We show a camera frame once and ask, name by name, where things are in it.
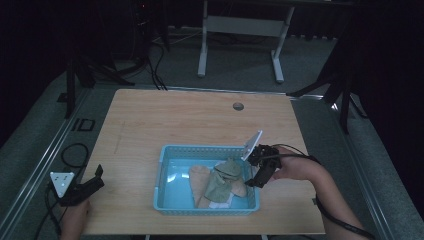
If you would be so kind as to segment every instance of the green cloth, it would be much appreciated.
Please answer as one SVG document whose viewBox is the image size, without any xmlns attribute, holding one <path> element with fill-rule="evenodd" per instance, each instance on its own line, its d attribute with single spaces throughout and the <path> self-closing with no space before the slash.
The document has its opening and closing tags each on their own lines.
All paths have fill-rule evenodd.
<svg viewBox="0 0 424 240">
<path fill-rule="evenodd" d="M 231 193 L 231 181 L 241 176 L 241 167 L 233 160 L 215 166 L 206 188 L 205 197 L 212 202 L 224 203 Z"/>
</svg>

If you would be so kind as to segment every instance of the beige cloth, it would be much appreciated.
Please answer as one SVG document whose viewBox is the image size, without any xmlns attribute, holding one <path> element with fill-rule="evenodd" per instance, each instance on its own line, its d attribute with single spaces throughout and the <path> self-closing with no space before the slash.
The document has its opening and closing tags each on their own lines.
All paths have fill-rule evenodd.
<svg viewBox="0 0 424 240">
<path fill-rule="evenodd" d="M 196 208 L 207 208 L 210 201 L 204 197 L 211 171 L 205 166 L 195 165 L 189 170 L 190 187 Z"/>
<path fill-rule="evenodd" d="M 236 181 L 231 182 L 231 192 L 234 193 L 234 195 L 236 196 L 246 197 L 247 189 L 242 177 L 240 177 Z"/>
</svg>

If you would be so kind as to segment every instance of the blue plastic tray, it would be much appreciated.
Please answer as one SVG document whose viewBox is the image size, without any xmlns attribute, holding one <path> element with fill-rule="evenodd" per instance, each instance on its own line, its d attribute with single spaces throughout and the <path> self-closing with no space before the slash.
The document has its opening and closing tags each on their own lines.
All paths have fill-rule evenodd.
<svg viewBox="0 0 424 240">
<path fill-rule="evenodd" d="M 243 179 L 254 176 L 254 169 L 241 160 L 244 147 L 208 145 L 166 145 L 162 148 L 154 193 L 154 208 L 165 215 L 248 215 L 259 209 L 259 190 L 247 187 L 247 196 L 234 196 L 228 209 L 194 207 L 189 169 L 193 165 L 210 169 L 233 158 L 242 167 Z"/>
</svg>

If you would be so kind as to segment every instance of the wooden surface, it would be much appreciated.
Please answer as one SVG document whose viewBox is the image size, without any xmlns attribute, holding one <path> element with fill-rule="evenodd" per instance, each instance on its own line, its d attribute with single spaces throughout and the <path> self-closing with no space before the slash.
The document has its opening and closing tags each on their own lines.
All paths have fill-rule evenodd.
<svg viewBox="0 0 424 240">
<path fill-rule="evenodd" d="M 234 110 L 235 102 L 244 110 Z M 118 90 L 83 179 L 94 176 L 102 164 L 105 186 L 90 198 L 85 234 L 323 233 L 308 181 L 265 185 L 260 209 L 248 216 L 164 216 L 153 208 L 163 145 L 242 146 L 257 130 L 263 130 L 261 144 L 284 143 L 306 152 L 286 96 Z"/>
</svg>

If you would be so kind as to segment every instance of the human hand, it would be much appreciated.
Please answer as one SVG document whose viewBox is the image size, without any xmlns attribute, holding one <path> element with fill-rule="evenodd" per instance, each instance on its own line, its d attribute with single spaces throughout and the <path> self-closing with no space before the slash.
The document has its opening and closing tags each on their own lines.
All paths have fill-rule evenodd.
<svg viewBox="0 0 424 240">
<path fill-rule="evenodd" d="M 68 207 L 67 209 L 62 208 L 64 215 L 62 218 L 61 240 L 80 239 L 87 222 L 87 214 L 90 207 L 90 201 L 86 199 L 77 206 Z"/>
<path fill-rule="evenodd" d="M 284 147 L 277 147 L 280 154 L 295 154 L 293 151 Z M 294 180 L 309 180 L 326 172 L 326 170 L 317 162 L 302 157 L 281 157 L 281 169 L 276 171 L 270 181 L 289 178 Z"/>
</svg>

